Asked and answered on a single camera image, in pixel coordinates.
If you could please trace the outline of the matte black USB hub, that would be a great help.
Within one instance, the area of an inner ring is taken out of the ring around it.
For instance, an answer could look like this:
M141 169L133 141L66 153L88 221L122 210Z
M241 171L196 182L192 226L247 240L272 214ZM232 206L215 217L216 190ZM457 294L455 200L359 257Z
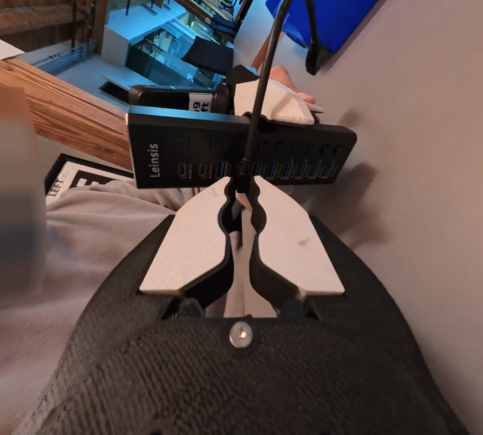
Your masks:
M126 116L138 189L208 187L234 177L250 117L131 106ZM260 118L252 175L273 185L330 185L357 141L338 125Z

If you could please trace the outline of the wooden beam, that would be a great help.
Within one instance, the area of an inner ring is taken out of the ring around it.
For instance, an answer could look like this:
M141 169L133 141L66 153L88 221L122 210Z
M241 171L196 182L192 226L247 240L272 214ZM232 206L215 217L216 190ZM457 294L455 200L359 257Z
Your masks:
M132 170L120 108L18 58L1 61L1 86L23 90L38 135Z

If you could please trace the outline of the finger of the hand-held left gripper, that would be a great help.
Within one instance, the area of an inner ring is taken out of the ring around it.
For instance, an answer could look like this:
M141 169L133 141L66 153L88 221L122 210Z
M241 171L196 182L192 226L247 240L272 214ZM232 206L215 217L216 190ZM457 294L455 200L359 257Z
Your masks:
M234 114L251 115L255 111L255 99L259 80L235 85ZM261 119L269 122L282 122L296 125L314 125L315 117L302 98L282 85L269 79L260 114Z

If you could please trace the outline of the grey desk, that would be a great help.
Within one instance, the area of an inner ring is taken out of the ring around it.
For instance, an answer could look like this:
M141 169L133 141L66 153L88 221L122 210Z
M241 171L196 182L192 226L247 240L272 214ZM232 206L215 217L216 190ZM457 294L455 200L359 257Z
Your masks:
M378 276L441 392L482 434L482 0L381 0L314 77L274 64L357 143L334 185L293 196Z

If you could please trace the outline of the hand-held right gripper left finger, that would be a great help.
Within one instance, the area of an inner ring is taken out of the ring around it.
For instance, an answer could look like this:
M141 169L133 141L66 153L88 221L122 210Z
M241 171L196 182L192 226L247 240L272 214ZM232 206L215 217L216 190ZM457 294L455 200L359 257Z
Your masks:
M141 293L191 298L205 309L229 291L234 279L228 232L234 191L233 179L223 177L177 211Z

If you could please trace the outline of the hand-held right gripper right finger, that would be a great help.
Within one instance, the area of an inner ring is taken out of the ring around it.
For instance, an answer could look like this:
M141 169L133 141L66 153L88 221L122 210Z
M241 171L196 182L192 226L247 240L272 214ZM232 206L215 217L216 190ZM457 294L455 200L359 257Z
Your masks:
M250 204L250 283L263 299L280 310L291 299L345 293L310 216L293 198L255 176Z

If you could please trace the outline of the person's left hand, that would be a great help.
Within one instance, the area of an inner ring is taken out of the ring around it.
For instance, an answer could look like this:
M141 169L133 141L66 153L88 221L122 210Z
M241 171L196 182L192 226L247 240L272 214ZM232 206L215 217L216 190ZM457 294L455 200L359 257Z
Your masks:
M281 66L274 66L270 70L269 78L274 80L283 86L290 89L293 93L297 94L307 104L315 105L316 99L314 96L308 95L300 91L290 78L288 71Z

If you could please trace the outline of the black chair back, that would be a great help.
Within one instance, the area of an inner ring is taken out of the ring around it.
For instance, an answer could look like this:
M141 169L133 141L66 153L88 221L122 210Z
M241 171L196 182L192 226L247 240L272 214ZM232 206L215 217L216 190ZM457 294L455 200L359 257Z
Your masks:
M233 48L196 36L181 60L198 69L226 75L233 68L233 56Z

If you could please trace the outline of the person's left forearm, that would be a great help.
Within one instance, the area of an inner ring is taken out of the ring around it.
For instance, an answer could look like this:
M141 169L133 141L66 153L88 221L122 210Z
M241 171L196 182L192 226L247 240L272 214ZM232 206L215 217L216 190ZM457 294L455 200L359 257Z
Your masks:
M227 227L232 285L197 307L194 294L142 295L174 214L199 188L141 190L132 180L69 189L46 206L42 293L1 309L1 434L274 434L271 392L230 380L253 346L228 341L245 319L252 245Z

